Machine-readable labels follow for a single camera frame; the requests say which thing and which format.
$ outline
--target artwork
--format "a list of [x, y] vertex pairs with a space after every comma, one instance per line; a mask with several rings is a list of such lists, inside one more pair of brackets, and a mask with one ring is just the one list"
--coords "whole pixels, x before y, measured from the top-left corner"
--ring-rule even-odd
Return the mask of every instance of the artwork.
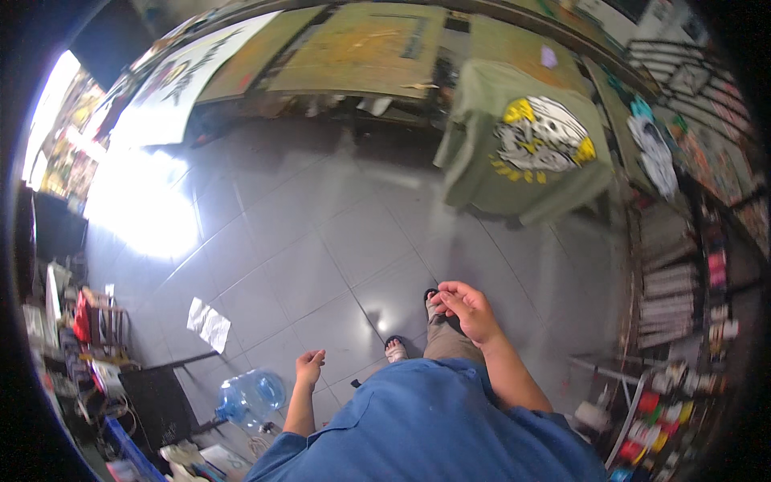
[[190, 111], [209, 78], [279, 13], [225, 27], [162, 61], [120, 114], [111, 142], [124, 146], [182, 142]]
[[495, 135], [500, 138], [500, 158], [521, 170], [561, 172], [597, 157], [576, 116], [547, 97], [514, 100], [497, 124]]

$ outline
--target poster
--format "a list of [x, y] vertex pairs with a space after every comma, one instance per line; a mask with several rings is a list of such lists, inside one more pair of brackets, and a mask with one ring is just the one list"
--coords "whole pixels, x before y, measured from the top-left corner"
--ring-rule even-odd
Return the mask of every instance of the poster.
[[120, 114], [111, 141], [124, 146], [182, 142], [187, 118], [209, 78], [279, 13], [217, 30], [164, 59]]

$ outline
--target blue container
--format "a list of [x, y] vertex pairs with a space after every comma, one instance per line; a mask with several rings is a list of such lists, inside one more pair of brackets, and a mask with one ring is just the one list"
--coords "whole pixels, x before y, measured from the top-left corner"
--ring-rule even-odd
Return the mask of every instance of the blue container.
[[286, 398], [275, 373], [254, 369], [222, 382], [219, 400], [217, 418], [256, 432], [271, 412], [284, 406]]

